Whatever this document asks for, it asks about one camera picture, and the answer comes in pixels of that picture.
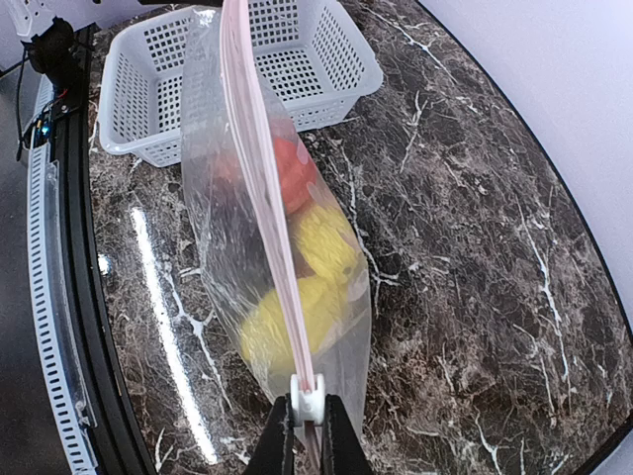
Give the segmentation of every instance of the gray floor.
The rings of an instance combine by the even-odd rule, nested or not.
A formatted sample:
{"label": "gray floor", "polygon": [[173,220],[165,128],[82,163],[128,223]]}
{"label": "gray floor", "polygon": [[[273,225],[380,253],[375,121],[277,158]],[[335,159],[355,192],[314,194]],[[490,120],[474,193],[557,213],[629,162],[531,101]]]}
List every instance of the gray floor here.
{"label": "gray floor", "polygon": [[[15,161],[18,72],[0,78],[0,473],[67,474],[31,314],[27,168]],[[25,68],[21,108],[25,122],[33,115],[39,80]]]}

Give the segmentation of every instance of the white mechanical part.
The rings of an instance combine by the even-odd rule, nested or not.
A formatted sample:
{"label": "white mechanical part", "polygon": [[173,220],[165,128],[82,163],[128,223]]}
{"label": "white mechanical part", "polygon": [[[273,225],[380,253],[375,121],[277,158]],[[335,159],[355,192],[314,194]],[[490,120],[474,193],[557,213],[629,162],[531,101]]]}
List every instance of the white mechanical part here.
{"label": "white mechanical part", "polygon": [[30,41],[50,28],[55,14],[46,6],[47,1],[5,0],[20,40]]}
{"label": "white mechanical part", "polygon": [[322,426],[325,418],[325,378],[323,375],[316,375],[314,391],[305,392],[299,390],[299,378],[293,374],[290,378],[290,402],[296,428],[302,427],[306,421]]}

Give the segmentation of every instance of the yellow plush toy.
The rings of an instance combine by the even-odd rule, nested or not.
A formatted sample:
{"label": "yellow plush toy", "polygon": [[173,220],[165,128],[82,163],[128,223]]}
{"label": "yellow plush toy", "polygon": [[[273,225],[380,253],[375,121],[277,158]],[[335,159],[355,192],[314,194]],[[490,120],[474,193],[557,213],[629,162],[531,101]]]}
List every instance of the yellow plush toy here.
{"label": "yellow plush toy", "polygon": [[[297,284],[310,351],[314,354],[342,320],[346,300],[339,286],[317,275],[298,279]],[[294,371],[293,352],[276,290],[266,294],[244,322],[240,334],[242,356],[253,366],[266,366],[275,372]]]}
{"label": "yellow plush toy", "polygon": [[316,275],[347,284],[358,263],[356,236],[338,208],[312,205],[297,220],[293,242]]}

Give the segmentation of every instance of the marble table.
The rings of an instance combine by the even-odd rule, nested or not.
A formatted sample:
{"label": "marble table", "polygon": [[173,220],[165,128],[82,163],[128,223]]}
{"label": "marble table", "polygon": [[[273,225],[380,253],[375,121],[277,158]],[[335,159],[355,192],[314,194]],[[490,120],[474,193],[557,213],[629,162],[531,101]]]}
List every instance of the marble table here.
{"label": "marble table", "polygon": [[[633,408],[631,334],[588,229],[515,111],[414,0],[343,3],[385,83],[303,139],[370,264],[364,449],[377,474],[574,473]],[[93,116],[122,28],[96,36]],[[201,284],[180,167],[94,140],[90,179],[112,332],[158,472],[240,473],[270,406]]]}

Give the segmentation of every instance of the black cable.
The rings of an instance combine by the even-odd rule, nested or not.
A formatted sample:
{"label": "black cable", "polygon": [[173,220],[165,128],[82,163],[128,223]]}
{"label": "black cable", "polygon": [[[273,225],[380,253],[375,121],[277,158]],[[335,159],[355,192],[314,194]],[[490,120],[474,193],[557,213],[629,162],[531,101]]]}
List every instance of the black cable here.
{"label": "black cable", "polygon": [[24,63],[27,59],[27,49],[24,48],[22,52],[22,63],[20,64],[20,76],[18,77],[18,86],[16,87],[16,122],[18,125],[18,152],[16,153],[16,161],[20,161],[22,158],[22,144],[24,139],[22,137],[22,119],[20,118],[20,90],[22,89],[22,77],[24,76]]}

